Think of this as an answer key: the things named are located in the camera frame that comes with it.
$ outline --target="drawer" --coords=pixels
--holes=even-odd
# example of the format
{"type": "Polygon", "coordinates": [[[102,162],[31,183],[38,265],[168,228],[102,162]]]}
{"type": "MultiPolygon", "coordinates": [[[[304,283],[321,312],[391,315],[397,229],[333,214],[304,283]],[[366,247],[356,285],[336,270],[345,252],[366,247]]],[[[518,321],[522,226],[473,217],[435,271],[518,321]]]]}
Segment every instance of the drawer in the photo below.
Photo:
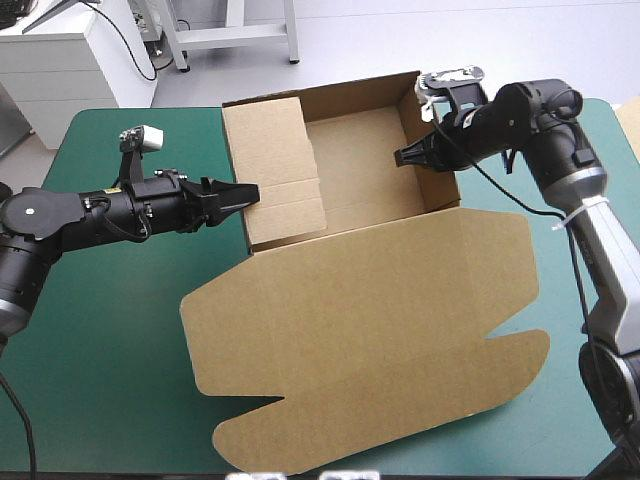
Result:
{"type": "Polygon", "coordinates": [[[17,106],[48,149],[60,147],[71,120],[82,110],[118,107],[113,99],[17,102],[17,106]]]}
{"type": "Polygon", "coordinates": [[[0,43],[0,73],[65,70],[100,70],[86,39],[0,43]]]}
{"type": "Polygon", "coordinates": [[[0,84],[14,102],[113,98],[99,70],[0,73],[0,84]]]}

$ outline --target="white cabinet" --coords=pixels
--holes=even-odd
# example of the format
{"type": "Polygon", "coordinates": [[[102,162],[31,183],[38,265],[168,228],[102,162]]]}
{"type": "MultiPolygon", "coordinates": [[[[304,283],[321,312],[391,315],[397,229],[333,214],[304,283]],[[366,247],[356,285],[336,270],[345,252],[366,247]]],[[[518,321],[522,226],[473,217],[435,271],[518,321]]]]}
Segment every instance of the white cabinet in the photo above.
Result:
{"type": "MultiPolygon", "coordinates": [[[[76,113],[149,107],[156,81],[142,78],[115,29],[83,4],[22,35],[51,3],[40,0],[29,17],[0,30],[0,83],[46,147],[55,149],[76,113]]],[[[153,77],[127,0],[104,0],[98,8],[120,28],[140,68],[153,77]]]]}

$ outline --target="cardboard tab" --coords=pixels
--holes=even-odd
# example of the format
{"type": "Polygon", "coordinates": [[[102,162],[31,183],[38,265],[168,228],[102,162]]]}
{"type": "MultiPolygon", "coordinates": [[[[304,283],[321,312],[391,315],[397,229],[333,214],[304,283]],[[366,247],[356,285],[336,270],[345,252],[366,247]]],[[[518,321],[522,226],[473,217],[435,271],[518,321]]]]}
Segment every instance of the cardboard tab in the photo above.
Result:
{"type": "Polygon", "coordinates": [[[259,252],[181,305],[201,392],[284,397],[219,425],[215,447],[300,473],[503,404],[549,339],[486,336],[537,288],[515,214],[453,208],[259,252]]]}
{"type": "Polygon", "coordinates": [[[244,211],[251,244],[326,228],[300,100],[228,107],[222,115],[236,180],[260,187],[260,202],[244,211]]]}

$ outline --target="silver arm segment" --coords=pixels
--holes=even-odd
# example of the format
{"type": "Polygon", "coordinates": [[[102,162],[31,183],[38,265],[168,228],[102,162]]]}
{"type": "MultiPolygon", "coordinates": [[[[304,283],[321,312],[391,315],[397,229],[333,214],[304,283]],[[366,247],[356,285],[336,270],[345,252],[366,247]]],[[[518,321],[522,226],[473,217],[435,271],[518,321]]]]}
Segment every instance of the silver arm segment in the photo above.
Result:
{"type": "Polygon", "coordinates": [[[604,169],[569,175],[544,190],[548,204],[570,215],[578,246],[598,294],[589,314],[591,334],[618,355],[640,350],[640,252],[602,197],[604,169]]]}

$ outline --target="green table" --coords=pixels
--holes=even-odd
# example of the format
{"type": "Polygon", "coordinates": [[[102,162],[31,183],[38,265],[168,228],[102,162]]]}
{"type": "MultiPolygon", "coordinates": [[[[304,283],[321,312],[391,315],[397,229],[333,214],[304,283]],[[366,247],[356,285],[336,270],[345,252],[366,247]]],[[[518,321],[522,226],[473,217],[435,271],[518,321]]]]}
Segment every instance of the green table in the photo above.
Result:
{"type": "MultiPolygon", "coordinates": [[[[581,121],[611,173],[609,197],[640,239],[640,169],[610,107],[587,101],[581,121]]],[[[141,123],[165,130],[165,147],[145,157],[145,173],[176,167],[191,177],[231,180],[220,110],[96,110],[74,120],[45,187],[89,191],[110,184],[120,162],[117,135],[141,123]]],[[[542,205],[523,162],[505,177],[542,205]]],[[[465,206],[518,211],[473,171],[458,176],[465,206]]],[[[551,352],[516,400],[475,417],[336,462],[396,474],[579,475],[610,444],[577,370],[580,314],[565,236],[530,218],[541,291],[498,334],[543,328],[551,352]]],[[[53,267],[30,327],[1,361],[31,414],[44,471],[221,473],[213,450],[223,419],[267,402],[208,398],[193,380],[178,305],[187,292],[246,258],[238,215],[196,234],[166,234],[66,254],[53,267]]],[[[26,469],[24,434],[0,396],[0,471],[26,469]]]]}

